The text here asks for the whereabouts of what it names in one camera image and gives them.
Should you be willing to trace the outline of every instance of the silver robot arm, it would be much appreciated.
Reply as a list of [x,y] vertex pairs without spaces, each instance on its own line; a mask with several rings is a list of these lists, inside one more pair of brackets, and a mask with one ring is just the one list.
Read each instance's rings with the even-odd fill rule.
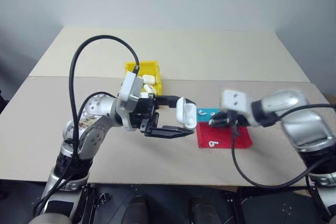
[[[107,132],[112,127],[124,126],[128,131],[140,129],[145,136],[161,138],[176,138],[194,133],[194,128],[187,124],[184,128],[176,126],[158,128],[159,114],[156,112],[160,105],[168,105],[170,108],[176,108],[179,112],[177,115],[192,116],[196,122],[196,105],[192,101],[176,96],[154,94],[149,94],[148,98],[140,98],[142,85],[141,78],[128,72],[117,98],[97,94],[86,102],[78,124],[79,144],[76,159],[72,159],[74,123],[69,121],[66,124],[56,166],[50,172],[41,197],[45,202],[42,201],[36,209],[37,218],[33,221],[39,222],[32,223],[44,223],[40,222],[44,219],[48,220],[48,223],[60,223],[59,214],[66,216],[72,223],[81,221],[88,196],[89,169]],[[58,189],[51,194],[51,189],[57,185],[63,174],[64,179]]]
[[[278,91],[259,101],[247,94],[225,90],[222,95],[221,113],[213,116],[210,126],[218,119],[229,119],[230,111],[238,114],[238,125],[272,126],[276,118],[299,106],[307,105],[305,95],[297,90]],[[323,118],[312,109],[292,112],[281,119],[283,130],[307,167],[330,157],[329,161],[315,168],[309,177],[315,183],[318,205],[324,207],[324,218],[336,216],[336,139]]]

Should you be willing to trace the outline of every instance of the white table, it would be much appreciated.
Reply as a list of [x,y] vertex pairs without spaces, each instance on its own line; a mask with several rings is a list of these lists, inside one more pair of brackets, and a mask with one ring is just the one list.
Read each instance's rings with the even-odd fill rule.
[[[305,92],[311,103],[326,102],[273,33],[256,33],[254,36],[253,33],[220,31],[66,28],[0,115],[0,161],[3,164],[0,178],[34,181],[47,179],[59,152],[62,128],[71,119],[66,77],[69,62],[79,44],[97,34],[112,34],[125,39],[134,47],[140,60],[158,60],[162,76],[170,79],[163,80],[164,93],[186,96],[200,107],[218,106],[223,89],[242,90],[255,99],[279,89],[299,89]],[[230,45],[220,43],[220,37],[230,39]],[[184,38],[193,42],[186,46],[180,41]],[[77,75],[81,77],[75,81],[78,106],[92,92],[102,90],[116,94],[120,89],[122,79],[118,77],[123,76],[123,60],[130,56],[113,43],[110,47],[108,42],[111,43],[106,40],[92,45],[79,60]],[[175,43],[183,45],[178,49],[181,49],[186,59],[176,56],[180,51],[176,49]],[[259,50],[258,47],[262,44],[268,46]],[[194,49],[195,45],[198,45],[199,50]],[[243,62],[251,64],[245,46],[263,64],[256,62],[255,65],[242,65]],[[158,54],[159,47],[165,49],[162,54]],[[223,51],[225,47],[230,51],[229,54]],[[171,48],[176,49],[175,57],[181,58],[180,61],[172,60],[173,57],[167,58],[170,55],[167,50],[172,50]],[[218,55],[214,56],[215,59],[207,59],[210,63],[206,64],[204,59],[199,59],[203,55],[200,48],[215,48],[213,51],[218,52]],[[240,60],[236,59],[238,55],[241,55]],[[224,68],[222,64],[216,64],[221,57],[225,58]],[[241,74],[232,71],[238,63],[240,65],[235,69],[241,71]],[[189,66],[189,69],[183,70],[180,65]],[[174,67],[181,71],[170,71]],[[240,80],[242,75],[248,81],[228,81],[230,78]],[[159,112],[160,125],[177,125],[174,110],[161,108]],[[334,112],[326,109],[320,109],[319,112],[335,131]],[[237,150],[237,159],[251,179],[274,185],[295,177],[305,168],[280,125],[266,129],[250,128],[249,133],[254,144],[247,150]],[[163,140],[144,137],[138,131],[127,132],[123,128],[110,130],[94,159],[90,173],[90,181],[98,183],[248,185],[235,170],[230,150],[199,149],[195,134]],[[303,185],[303,182],[300,181],[297,185]]]

